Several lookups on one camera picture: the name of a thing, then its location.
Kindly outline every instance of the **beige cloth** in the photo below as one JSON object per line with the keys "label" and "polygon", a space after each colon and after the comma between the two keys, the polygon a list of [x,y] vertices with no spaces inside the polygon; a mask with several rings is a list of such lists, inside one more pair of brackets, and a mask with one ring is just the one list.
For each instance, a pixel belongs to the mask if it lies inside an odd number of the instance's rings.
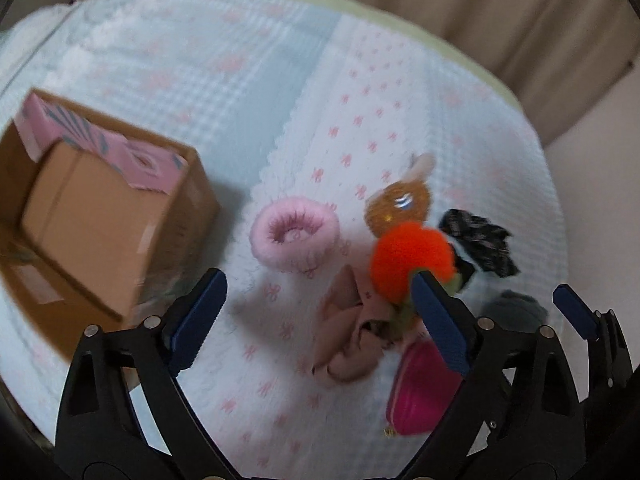
{"label": "beige cloth", "polygon": [[504,81],[543,143],[622,76],[640,48],[627,0],[358,0],[449,41]]}
{"label": "beige cloth", "polygon": [[380,296],[366,272],[350,265],[336,274],[321,302],[314,339],[311,370],[324,386],[363,379],[378,366],[384,351],[404,351],[426,336],[424,324],[416,322],[394,334],[394,306]]}

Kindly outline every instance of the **cardboard box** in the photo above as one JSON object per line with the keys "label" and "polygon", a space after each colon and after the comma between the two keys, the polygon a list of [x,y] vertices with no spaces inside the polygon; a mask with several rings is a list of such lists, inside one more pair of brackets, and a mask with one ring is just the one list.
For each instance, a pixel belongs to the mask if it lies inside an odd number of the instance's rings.
{"label": "cardboard box", "polygon": [[33,162],[12,123],[0,140],[0,274],[42,335],[70,359],[89,324],[162,314],[190,279],[218,204],[197,152],[35,91],[89,122],[186,162],[170,194],[134,189],[98,156],[56,143]]}

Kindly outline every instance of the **screw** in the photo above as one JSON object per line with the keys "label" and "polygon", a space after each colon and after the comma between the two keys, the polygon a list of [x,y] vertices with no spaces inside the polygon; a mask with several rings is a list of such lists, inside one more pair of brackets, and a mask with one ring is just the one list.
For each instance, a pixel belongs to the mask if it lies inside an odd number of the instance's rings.
{"label": "screw", "polygon": [[84,329],[84,335],[87,337],[93,337],[98,333],[98,330],[100,330],[100,327],[98,327],[97,325],[89,325]]}
{"label": "screw", "polygon": [[143,321],[143,325],[145,326],[145,328],[151,329],[158,326],[160,324],[160,321],[161,319],[159,316],[149,316]]}
{"label": "screw", "polygon": [[491,330],[495,326],[495,323],[488,317],[481,317],[480,319],[478,319],[478,326],[482,330]]}
{"label": "screw", "polygon": [[556,336],[556,331],[549,325],[543,325],[540,327],[540,335],[547,339],[553,339]]}

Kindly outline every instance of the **beige curtain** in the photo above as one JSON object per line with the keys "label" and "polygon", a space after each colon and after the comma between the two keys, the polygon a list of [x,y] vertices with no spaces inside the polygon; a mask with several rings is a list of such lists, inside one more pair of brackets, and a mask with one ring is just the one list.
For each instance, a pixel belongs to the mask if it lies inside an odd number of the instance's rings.
{"label": "beige curtain", "polygon": [[449,41],[504,81],[549,142],[628,69],[640,20],[626,0],[358,0]]}

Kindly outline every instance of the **pink fuzzy ring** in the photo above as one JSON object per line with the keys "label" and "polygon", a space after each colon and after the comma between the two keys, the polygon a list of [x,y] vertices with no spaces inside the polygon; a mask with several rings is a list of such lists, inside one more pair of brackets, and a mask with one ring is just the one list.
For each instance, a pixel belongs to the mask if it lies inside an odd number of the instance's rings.
{"label": "pink fuzzy ring", "polygon": [[340,222],[329,206],[302,196],[265,207],[251,227],[251,250],[260,263],[280,272],[318,267],[340,237]]}

